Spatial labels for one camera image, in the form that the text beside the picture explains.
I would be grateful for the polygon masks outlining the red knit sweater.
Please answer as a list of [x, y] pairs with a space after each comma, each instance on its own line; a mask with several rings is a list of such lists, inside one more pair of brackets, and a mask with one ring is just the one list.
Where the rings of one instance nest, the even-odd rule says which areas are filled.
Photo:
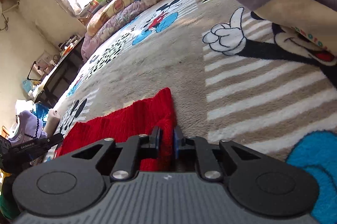
[[154, 97], [138, 100], [128, 107], [106, 116], [96, 117], [84, 123], [75, 123], [65, 137], [55, 157], [60, 157], [95, 143], [101, 139], [113, 138], [125, 142], [129, 137], [151, 134], [154, 127], [162, 131], [157, 159], [144, 159], [141, 171], [166, 171], [173, 156], [173, 130], [177, 125], [174, 102], [170, 88], [163, 88]]

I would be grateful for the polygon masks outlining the lavender folded garment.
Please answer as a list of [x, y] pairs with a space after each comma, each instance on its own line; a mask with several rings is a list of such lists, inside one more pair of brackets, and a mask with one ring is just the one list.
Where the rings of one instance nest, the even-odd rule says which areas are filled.
[[15, 135], [9, 138], [12, 146], [20, 145], [34, 139], [45, 139], [47, 133], [43, 131], [43, 122], [30, 111], [22, 111], [19, 115], [19, 127]]

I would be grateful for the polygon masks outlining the Mickey Mouse bed blanket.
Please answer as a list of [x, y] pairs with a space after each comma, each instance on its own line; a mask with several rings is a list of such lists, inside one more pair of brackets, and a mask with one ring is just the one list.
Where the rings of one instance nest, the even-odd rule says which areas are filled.
[[57, 132], [170, 88], [186, 136], [235, 141], [311, 173], [336, 222], [336, 57], [235, 0], [161, 0], [102, 43], [56, 103]]

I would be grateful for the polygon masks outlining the cluttered dark side desk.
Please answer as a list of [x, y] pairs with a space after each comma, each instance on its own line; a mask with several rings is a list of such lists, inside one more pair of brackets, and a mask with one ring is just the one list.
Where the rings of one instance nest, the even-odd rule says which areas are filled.
[[52, 66], [51, 71], [42, 80], [38, 80], [38, 84], [29, 95], [35, 103], [42, 103], [49, 108], [56, 105], [84, 64], [80, 52], [83, 42], [84, 35], [76, 38], [70, 45], [70, 50]]

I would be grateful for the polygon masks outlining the pink floral quilt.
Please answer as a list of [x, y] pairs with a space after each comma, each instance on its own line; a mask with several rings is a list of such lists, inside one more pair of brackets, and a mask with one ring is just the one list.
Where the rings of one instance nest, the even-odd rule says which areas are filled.
[[134, 3], [126, 7], [110, 18], [102, 28], [93, 36], [89, 37], [86, 31], [84, 42], [81, 48], [81, 55], [84, 61], [88, 61], [96, 49], [104, 43], [109, 37], [130, 23], [140, 13], [154, 6], [161, 0], [135, 0]]

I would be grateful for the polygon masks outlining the yellow patterned pillow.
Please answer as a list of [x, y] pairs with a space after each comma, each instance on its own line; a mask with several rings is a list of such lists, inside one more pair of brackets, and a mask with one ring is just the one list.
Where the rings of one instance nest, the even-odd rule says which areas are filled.
[[113, 0], [99, 9], [87, 24], [88, 36], [93, 37], [110, 18], [130, 6], [134, 1], [135, 0]]

